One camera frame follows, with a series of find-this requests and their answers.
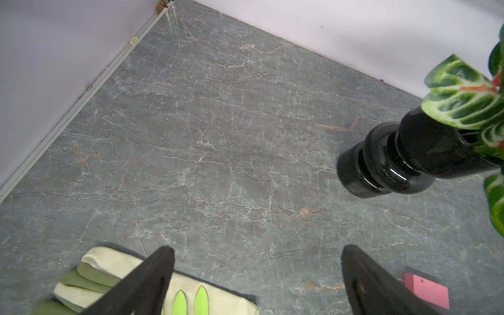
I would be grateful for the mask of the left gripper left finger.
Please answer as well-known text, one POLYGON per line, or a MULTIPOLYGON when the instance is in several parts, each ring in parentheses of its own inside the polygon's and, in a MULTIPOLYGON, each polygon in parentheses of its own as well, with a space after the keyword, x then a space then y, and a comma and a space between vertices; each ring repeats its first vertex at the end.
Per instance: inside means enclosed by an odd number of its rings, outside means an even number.
POLYGON ((161 314, 174 266, 174 249, 161 246, 82 314, 161 314))

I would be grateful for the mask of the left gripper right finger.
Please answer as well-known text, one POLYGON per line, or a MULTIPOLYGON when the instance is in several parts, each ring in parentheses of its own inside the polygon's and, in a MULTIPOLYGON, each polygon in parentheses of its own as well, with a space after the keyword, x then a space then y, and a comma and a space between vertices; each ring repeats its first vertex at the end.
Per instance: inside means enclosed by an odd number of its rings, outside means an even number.
POLYGON ((341 267, 354 314, 428 315, 437 311, 408 291, 357 245, 343 248, 341 267))

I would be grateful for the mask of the pink block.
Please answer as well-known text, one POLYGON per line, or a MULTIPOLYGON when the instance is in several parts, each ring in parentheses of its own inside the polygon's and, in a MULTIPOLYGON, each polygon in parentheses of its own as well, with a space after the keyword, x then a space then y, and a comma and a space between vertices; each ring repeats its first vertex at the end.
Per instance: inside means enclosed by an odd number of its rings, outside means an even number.
POLYGON ((421 300, 450 309, 449 290, 446 286, 410 272, 404 273, 404 283, 405 287, 421 300))

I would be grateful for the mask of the black plant vase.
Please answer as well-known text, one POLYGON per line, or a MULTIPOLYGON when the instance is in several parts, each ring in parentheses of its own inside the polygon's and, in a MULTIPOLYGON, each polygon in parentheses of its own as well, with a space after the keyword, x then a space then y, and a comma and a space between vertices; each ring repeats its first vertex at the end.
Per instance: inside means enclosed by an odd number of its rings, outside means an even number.
POLYGON ((499 169, 500 159, 476 151, 477 140, 478 131, 444 125, 415 108, 399 123, 374 127, 364 141, 342 153, 337 174, 359 198, 417 194, 436 179, 499 169))

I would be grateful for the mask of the artificial green plant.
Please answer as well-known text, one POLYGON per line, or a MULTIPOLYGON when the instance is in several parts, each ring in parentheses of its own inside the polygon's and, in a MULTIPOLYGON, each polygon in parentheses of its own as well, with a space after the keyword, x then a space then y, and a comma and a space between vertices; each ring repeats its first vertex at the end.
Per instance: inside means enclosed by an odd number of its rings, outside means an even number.
POLYGON ((452 54, 435 66, 424 82, 429 94, 422 111, 438 123, 467 131, 469 147, 483 158, 503 162, 503 40, 488 59, 491 78, 452 54))

